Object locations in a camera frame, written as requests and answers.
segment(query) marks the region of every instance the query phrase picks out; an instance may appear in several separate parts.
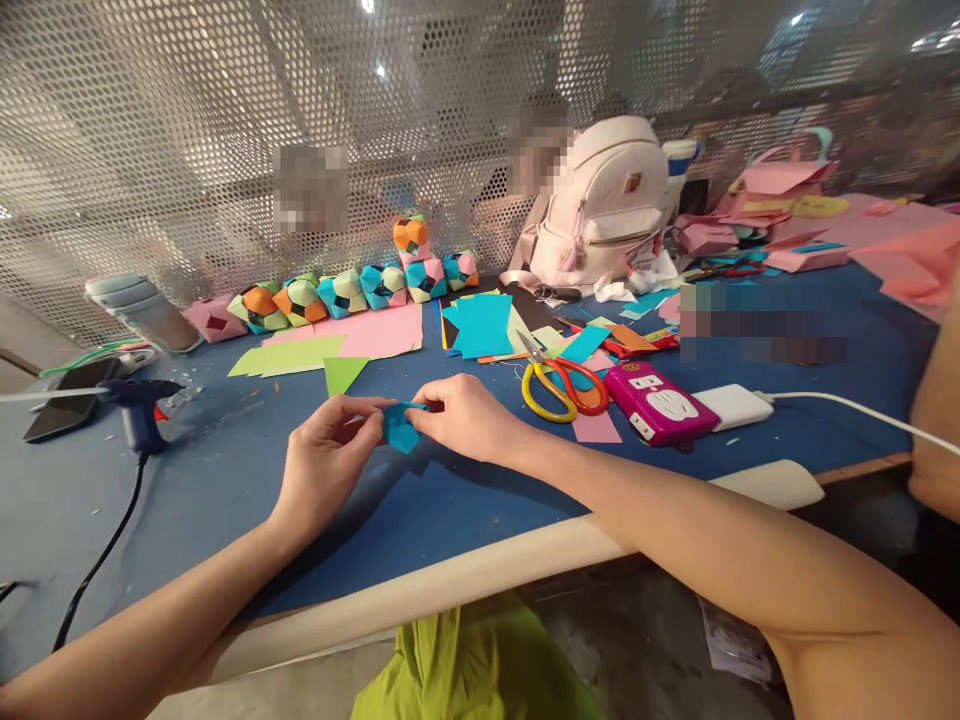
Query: blue table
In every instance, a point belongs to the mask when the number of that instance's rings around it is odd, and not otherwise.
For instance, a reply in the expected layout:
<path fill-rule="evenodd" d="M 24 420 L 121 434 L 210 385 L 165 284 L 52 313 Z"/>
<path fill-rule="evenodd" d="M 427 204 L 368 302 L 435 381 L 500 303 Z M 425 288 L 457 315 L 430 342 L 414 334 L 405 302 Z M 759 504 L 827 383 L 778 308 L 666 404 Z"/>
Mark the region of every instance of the blue table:
<path fill-rule="evenodd" d="M 856 265 L 758 283 L 796 289 L 811 306 L 823 308 L 825 324 L 850 335 L 846 361 L 745 364 L 727 342 L 708 348 L 709 358 L 698 352 L 696 363 L 684 363 L 677 351 L 659 353 L 653 358 L 658 369 L 691 392 L 728 383 L 769 392 L 815 390 L 907 417 L 935 325 L 880 296 L 879 282 Z M 589 300 L 565 312 L 620 319 L 619 309 L 619 303 Z M 655 316 L 635 329 L 662 326 Z M 163 428 L 174 442 L 147 465 L 139 507 L 88 589 L 72 637 L 210 557 L 269 514 L 287 435 L 326 399 L 326 390 L 319 372 L 227 378 L 237 358 L 258 342 L 247 337 L 204 346 L 151 368 L 153 377 L 203 391 Z M 371 362 L 351 393 L 409 399 L 428 380 L 464 371 L 478 375 L 518 416 L 574 439 L 570 426 L 550 425 L 523 407 L 522 364 L 446 357 L 432 307 L 424 308 L 423 350 Z M 31 583 L 0 605 L 0 680 L 49 652 L 71 594 L 123 513 L 136 470 L 118 410 L 104 408 L 90 427 L 27 445 L 20 440 L 32 420 L 26 408 L 0 407 L 0 581 Z M 782 458 L 819 473 L 910 448 L 905 433 L 820 400 L 784 401 L 766 422 L 705 438 L 688 455 L 644 446 L 619 410 L 612 414 L 623 444 L 595 447 L 703 479 Z M 728 444 L 734 437 L 739 440 Z M 340 597 L 585 512 L 550 487 L 428 440 L 408 457 L 380 448 L 343 515 L 248 614 L 267 616 Z"/>

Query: white cable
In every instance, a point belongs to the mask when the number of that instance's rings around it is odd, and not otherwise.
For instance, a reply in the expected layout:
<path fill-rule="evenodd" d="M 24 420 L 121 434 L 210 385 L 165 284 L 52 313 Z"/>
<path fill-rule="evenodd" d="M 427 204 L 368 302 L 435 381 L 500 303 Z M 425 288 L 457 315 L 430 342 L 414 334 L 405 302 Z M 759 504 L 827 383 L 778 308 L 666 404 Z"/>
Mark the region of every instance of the white cable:
<path fill-rule="evenodd" d="M 918 430 L 917 428 L 913 427 L 913 425 L 907 425 L 907 423 L 905 422 L 900 422 L 899 420 L 896 420 L 890 417 L 889 415 L 884 415 L 883 413 L 877 412 L 876 410 L 871 410 L 865 405 L 856 403 L 853 400 L 847 400 L 846 398 L 842 398 L 839 395 L 830 395 L 828 393 L 765 393 L 760 391 L 755 391 L 754 395 L 759 397 L 761 400 L 767 401 L 771 405 L 773 405 L 773 402 L 776 399 L 791 398 L 791 397 L 813 397 L 813 398 L 821 398 L 822 400 L 833 400 L 834 402 L 841 403 L 842 405 L 847 405 L 849 407 L 852 407 L 854 410 L 859 410 L 863 414 L 869 415 L 870 417 L 874 417 L 877 420 L 883 420 L 883 422 L 893 425 L 896 428 L 900 428 L 901 430 L 906 430 L 908 433 L 913 433 L 917 437 L 921 437 L 924 440 L 928 440 L 932 442 L 934 445 L 939 445 L 944 450 L 949 450 L 954 455 L 960 456 L 960 447 L 957 447 L 952 443 L 948 443 L 946 440 L 941 440 L 940 438 L 936 437 L 935 435 L 931 435 L 928 432 L 924 432 L 923 430 Z"/>

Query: blue glue gun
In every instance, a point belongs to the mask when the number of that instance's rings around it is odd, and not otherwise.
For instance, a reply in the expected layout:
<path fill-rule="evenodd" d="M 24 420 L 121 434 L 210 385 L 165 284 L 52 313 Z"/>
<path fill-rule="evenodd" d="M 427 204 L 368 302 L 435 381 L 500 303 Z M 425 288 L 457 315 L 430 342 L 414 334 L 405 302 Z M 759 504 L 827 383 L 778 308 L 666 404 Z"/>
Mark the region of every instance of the blue glue gun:
<path fill-rule="evenodd" d="M 156 455 L 169 444 L 160 435 L 153 411 L 157 400 L 172 397 L 183 385 L 171 380 L 106 380 L 97 384 L 106 392 L 100 397 L 123 409 L 123 427 L 130 449 L 143 455 Z"/>

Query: smartphone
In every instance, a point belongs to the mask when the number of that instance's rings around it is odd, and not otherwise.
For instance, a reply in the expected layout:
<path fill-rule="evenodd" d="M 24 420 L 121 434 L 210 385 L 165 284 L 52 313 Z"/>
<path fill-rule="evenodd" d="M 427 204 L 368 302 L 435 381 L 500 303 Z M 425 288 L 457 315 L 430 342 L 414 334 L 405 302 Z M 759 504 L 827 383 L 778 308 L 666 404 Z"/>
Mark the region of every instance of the smartphone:
<path fill-rule="evenodd" d="M 104 380 L 112 380 L 120 370 L 117 358 L 103 358 L 68 370 L 57 390 L 78 390 L 95 387 Z M 40 410 L 37 419 L 23 436 L 26 442 L 43 442 L 83 427 L 96 416 L 100 399 L 96 395 L 80 395 L 73 398 L 50 398 Z"/>

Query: green clothing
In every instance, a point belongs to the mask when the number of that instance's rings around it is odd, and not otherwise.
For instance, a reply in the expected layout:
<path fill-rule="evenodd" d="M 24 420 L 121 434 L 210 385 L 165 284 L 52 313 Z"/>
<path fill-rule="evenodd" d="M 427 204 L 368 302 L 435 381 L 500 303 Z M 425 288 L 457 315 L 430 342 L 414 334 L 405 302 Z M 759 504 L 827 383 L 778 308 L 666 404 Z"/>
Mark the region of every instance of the green clothing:
<path fill-rule="evenodd" d="M 397 630 L 393 658 L 357 697 L 353 720 L 602 718 L 590 691 L 515 593 Z"/>

